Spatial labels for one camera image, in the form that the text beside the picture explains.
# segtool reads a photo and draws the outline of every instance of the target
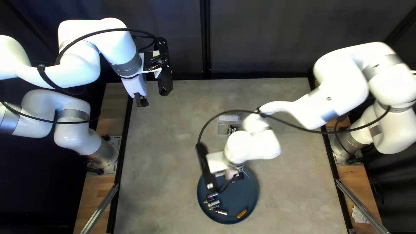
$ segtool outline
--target dark wall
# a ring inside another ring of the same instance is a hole
[[[392,45],[392,48],[411,69],[416,70],[416,24],[413,24],[406,33]]]
[[[212,0],[212,72],[308,72],[325,53],[383,41],[414,0]]]

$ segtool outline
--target table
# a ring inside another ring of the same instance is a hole
[[[115,233],[346,233],[323,138],[270,122],[282,145],[272,160],[249,162],[260,184],[251,216],[237,225],[207,218],[196,201],[201,175],[195,143],[216,113],[294,101],[310,91],[307,78],[175,81],[168,97],[148,82],[150,106],[132,103]],[[275,116],[292,123],[289,114]],[[226,137],[210,124],[202,141],[221,151]]]

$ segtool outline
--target white label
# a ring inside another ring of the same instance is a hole
[[[220,115],[218,118],[220,121],[231,121],[231,122],[238,122],[240,116],[238,115]]]
[[[354,221],[356,223],[369,224],[367,218],[360,212],[359,209],[355,208],[355,206],[352,208],[351,217],[354,218]]]

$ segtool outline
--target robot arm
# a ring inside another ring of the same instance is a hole
[[[315,129],[357,107],[367,98],[369,89],[384,105],[411,106],[416,98],[416,79],[413,78],[410,69],[389,46],[381,42],[330,52],[315,63],[314,75],[320,83],[317,89],[294,102],[269,102],[259,107],[258,111],[267,115],[287,112],[305,128]],[[380,107],[376,109],[375,115],[365,117],[370,122],[384,112]],[[405,123],[415,125],[413,110],[410,109],[409,113],[412,115],[406,117]],[[387,122],[389,119],[390,117],[386,116],[380,122]],[[250,114],[243,121],[243,129],[244,131],[230,135],[224,152],[206,155],[211,173],[231,169],[234,172],[225,172],[229,179],[232,177],[230,174],[236,174],[245,161],[271,159],[281,153],[279,141],[265,118],[258,114]],[[385,135],[389,136],[381,139],[378,137],[382,135],[378,135],[374,138],[374,143],[378,142],[377,144],[381,145],[383,142],[385,144],[391,141],[390,136],[395,135],[396,131],[395,127],[389,128],[388,131],[386,129]],[[398,147],[403,150],[410,142],[416,141],[416,132],[405,129],[400,131],[406,132],[401,136],[412,136]]]
[[[90,118],[90,105],[83,100],[50,90],[32,90],[22,100],[21,106],[8,104],[13,109],[41,119],[58,122],[80,122]],[[17,115],[0,104],[0,133],[22,137],[41,138],[49,134],[52,123]],[[104,141],[89,123],[56,124],[54,140],[63,148],[72,149],[89,157],[101,168],[116,161],[114,148]]]
[[[112,28],[126,28],[126,25],[115,18],[64,21],[58,28],[59,49],[83,35]],[[157,78],[162,70],[160,67],[144,69],[144,53],[139,54],[130,33],[115,31],[93,35],[75,43],[63,54],[60,64],[45,68],[45,74],[62,88],[89,84],[100,75],[100,53],[122,77],[131,97],[137,92],[141,96],[147,94],[142,73],[155,72]],[[150,58],[157,55],[159,52],[154,51]],[[22,46],[13,38],[0,35],[0,80],[15,77],[43,88],[53,88],[42,79],[37,68],[31,66]]]

